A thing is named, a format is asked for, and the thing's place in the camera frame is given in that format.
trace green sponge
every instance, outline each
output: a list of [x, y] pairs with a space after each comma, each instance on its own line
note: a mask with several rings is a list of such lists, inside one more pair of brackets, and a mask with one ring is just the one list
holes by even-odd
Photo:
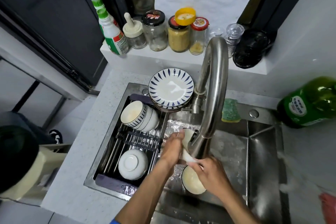
[[237, 110], [237, 102], [238, 101], [236, 99], [231, 98], [226, 98], [224, 100], [224, 105], [222, 109], [223, 122], [229, 122], [229, 123], [240, 122], [241, 117]]

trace faucet spout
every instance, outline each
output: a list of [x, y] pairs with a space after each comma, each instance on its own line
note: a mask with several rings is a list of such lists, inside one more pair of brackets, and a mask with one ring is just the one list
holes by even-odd
[[194, 158], [203, 159], [209, 155], [211, 138], [215, 133], [217, 122], [221, 120], [228, 70], [228, 45], [224, 38], [215, 36], [209, 41], [205, 50], [201, 73], [191, 102], [192, 112], [199, 112], [206, 93], [205, 85], [210, 76], [201, 127], [196, 138], [188, 143], [188, 152]]

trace beige bin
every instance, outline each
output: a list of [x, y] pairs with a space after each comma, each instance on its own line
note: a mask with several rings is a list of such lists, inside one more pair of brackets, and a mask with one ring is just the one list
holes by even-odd
[[25, 176], [0, 197], [20, 200], [22, 197], [43, 199], [47, 189], [45, 185], [52, 172], [61, 167], [66, 153], [54, 153], [46, 147], [40, 146], [36, 159]]

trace hand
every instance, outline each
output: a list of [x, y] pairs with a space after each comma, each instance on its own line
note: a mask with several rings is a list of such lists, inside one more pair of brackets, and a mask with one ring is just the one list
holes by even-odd
[[194, 169], [199, 180], [210, 193], [221, 201], [226, 201], [229, 197], [235, 195], [222, 163], [218, 159], [215, 157], [198, 159], [198, 163], [189, 162], [188, 165]]
[[166, 140], [165, 147], [161, 154], [160, 159], [168, 162], [170, 167], [178, 162], [180, 154], [182, 152], [182, 140], [184, 139], [184, 130], [181, 129], [179, 132], [172, 133], [170, 137]]

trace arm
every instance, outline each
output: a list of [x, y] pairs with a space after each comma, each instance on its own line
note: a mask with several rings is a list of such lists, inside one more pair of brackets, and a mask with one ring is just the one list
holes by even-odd
[[233, 189], [220, 161], [211, 157], [200, 159], [198, 162], [204, 170], [197, 163], [188, 165], [195, 170], [203, 186], [222, 201], [233, 222], [259, 224], [260, 222], [242, 201], [242, 197]]
[[173, 133], [166, 141], [160, 160], [143, 180], [115, 220], [121, 224], [147, 224], [151, 221], [163, 187], [178, 162], [184, 131]]

